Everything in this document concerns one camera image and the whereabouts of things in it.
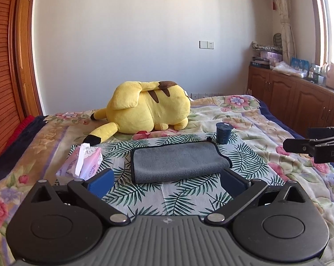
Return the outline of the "purple and grey towel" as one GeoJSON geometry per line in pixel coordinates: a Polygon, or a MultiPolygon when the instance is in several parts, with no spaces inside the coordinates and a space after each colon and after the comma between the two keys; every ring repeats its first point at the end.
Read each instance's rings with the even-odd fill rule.
{"type": "Polygon", "coordinates": [[[231,160],[222,155],[211,141],[135,148],[131,151],[131,179],[135,184],[179,181],[231,168],[231,160]]]}

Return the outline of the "pink tissue box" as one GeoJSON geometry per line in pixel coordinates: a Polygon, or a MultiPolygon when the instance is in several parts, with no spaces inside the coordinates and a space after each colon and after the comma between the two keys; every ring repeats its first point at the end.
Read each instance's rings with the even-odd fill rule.
{"type": "Polygon", "coordinates": [[[58,183],[66,185],[71,180],[92,178],[103,160],[101,148],[92,147],[89,143],[77,146],[56,172],[58,183]]]}

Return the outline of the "wooden window cabinet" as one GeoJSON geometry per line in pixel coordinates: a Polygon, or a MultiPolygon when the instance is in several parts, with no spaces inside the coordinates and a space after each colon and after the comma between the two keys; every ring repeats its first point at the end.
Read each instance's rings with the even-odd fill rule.
{"type": "Polygon", "coordinates": [[[334,90],[254,66],[249,67],[247,89],[303,137],[309,128],[334,126],[334,90]]]}

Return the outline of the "dark blue cup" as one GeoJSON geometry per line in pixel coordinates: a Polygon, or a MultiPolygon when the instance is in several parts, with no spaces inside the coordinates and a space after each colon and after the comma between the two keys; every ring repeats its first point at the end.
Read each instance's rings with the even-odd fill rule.
{"type": "Polygon", "coordinates": [[[216,142],[219,144],[227,144],[231,136],[233,126],[229,123],[221,122],[216,124],[216,142]]]}

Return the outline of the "floral bed blanket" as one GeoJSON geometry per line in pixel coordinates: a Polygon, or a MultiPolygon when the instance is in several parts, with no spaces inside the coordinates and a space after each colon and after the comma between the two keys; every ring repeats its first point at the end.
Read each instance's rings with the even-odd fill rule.
{"type": "MultiPolygon", "coordinates": [[[[0,157],[0,265],[13,256],[6,243],[8,223],[37,180],[56,181],[56,172],[74,148],[97,128],[90,111],[64,112],[38,118],[0,157]]],[[[104,201],[130,218],[137,215],[206,215],[222,207],[230,195],[219,175],[171,183],[135,185],[131,182],[130,151],[135,147],[204,141],[214,137],[216,124],[234,130],[220,151],[233,170],[247,179],[260,178],[270,185],[294,180],[301,184],[329,227],[329,243],[322,261],[334,265],[334,166],[317,164],[304,154],[290,154],[283,142],[295,132],[278,121],[266,105],[252,96],[202,98],[191,104],[188,126],[182,131],[117,133],[102,145],[101,169],[114,171],[114,185],[104,201]]]]}

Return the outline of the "blue box on cabinet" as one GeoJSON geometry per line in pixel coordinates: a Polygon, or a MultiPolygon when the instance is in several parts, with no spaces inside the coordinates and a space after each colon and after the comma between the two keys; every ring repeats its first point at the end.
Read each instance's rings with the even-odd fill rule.
{"type": "Polygon", "coordinates": [[[291,64],[290,65],[291,65],[292,68],[294,68],[298,71],[301,71],[301,72],[309,71],[309,68],[310,68],[309,61],[304,60],[304,59],[298,59],[298,58],[295,58],[295,57],[291,58],[291,64]]]}

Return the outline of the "white plastic bag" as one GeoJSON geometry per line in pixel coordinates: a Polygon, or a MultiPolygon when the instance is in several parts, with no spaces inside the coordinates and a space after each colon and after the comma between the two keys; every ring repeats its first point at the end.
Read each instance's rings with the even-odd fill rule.
{"type": "Polygon", "coordinates": [[[272,68],[272,70],[281,74],[285,74],[288,76],[295,76],[298,78],[305,78],[308,76],[307,70],[297,70],[295,68],[292,68],[284,61],[276,63],[275,66],[272,68]]]}

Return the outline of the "red and navy blanket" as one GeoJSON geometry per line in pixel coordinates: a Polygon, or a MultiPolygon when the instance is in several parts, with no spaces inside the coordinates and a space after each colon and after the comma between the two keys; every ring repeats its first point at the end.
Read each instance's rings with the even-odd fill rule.
{"type": "Polygon", "coordinates": [[[12,171],[34,137],[47,124],[45,118],[29,115],[14,130],[0,154],[0,180],[12,171]]]}

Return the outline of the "yellow Pikachu plush toy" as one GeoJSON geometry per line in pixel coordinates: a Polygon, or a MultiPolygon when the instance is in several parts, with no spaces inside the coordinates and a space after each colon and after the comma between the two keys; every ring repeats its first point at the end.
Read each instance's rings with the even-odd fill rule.
{"type": "Polygon", "coordinates": [[[107,123],[93,130],[84,143],[98,145],[115,133],[136,134],[140,131],[180,131],[187,127],[191,98],[172,81],[126,81],[113,93],[105,108],[95,111],[91,120],[107,123]]]}

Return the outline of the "stack of boxes on cabinet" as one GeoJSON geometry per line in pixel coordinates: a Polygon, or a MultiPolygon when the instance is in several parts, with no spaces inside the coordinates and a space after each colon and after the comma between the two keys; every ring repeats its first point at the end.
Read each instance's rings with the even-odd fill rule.
{"type": "Polygon", "coordinates": [[[261,45],[256,41],[251,42],[253,57],[251,64],[260,68],[274,68],[282,58],[282,47],[274,45],[261,45]]]}

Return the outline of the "floral beige curtain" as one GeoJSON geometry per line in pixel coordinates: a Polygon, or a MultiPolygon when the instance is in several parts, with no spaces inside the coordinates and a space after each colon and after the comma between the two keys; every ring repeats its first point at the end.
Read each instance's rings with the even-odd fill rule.
{"type": "Polygon", "coordinates": [[[282,36],[282,57],[290,64],[291,58],[295,58],[295,42],[291,28],[291,0],[275,0],[275,4],[280,17],[282,36]]]}

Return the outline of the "wooden door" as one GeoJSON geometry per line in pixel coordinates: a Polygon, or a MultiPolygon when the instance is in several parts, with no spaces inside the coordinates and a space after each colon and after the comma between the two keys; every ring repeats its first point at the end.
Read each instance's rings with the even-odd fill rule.
{"type": "Polygon", "coordinates": [[[14,45],[21,102],[24,115],[36,117],[42,115],[43,111],[33,62],[32,12],[33,0],[16,0],[14,45]]]}

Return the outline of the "white wall switch socket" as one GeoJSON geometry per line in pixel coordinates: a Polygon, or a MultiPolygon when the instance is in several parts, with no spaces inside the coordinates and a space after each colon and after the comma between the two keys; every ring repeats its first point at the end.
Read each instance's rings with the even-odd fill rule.
{"type": "Polygon", "coordinates": [[[214,42],[213,41],[200,41],[199,48],[200,49],[214,49],[214,42]]]}

